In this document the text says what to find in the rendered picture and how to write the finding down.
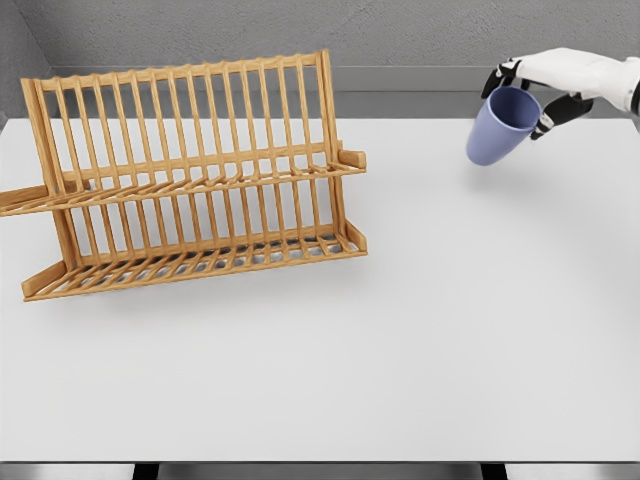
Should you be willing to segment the blue cup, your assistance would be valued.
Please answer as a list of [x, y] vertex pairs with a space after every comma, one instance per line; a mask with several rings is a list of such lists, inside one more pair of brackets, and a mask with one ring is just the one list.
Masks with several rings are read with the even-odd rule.
[[475, 119], [466, 145], [468, 158], [480, 166], [501, 160], [535, 129], [541, 113], [540, 104], [528, 91], [497, 88]]

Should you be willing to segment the wooden dish rack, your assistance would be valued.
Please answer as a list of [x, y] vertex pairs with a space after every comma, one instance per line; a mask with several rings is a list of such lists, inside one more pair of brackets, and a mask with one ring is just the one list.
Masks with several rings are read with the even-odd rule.
[[0, 217], [50, 213], [62, 254], [28, 301], [367, 252], [327, 50], [21, 86], [43, 181], [1, 192]]

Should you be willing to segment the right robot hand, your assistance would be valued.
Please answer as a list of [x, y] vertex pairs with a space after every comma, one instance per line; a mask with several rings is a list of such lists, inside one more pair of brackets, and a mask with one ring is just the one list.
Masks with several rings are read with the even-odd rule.
[[565, 95], [549, 103], [539, 117], [530, 135], [537, 140], [553, 127], [588, 113], [598, 97], [627, 111], [635, 88], [620, 83], [617, 74], [621, 65], [609, 57], [569, 48], [512, 57], [491, 72], [481, 97], [487, 98], [497, 87], [508, 86], [515, 79], [521, 80], [523, 90], [535, 83], [563, 91]]

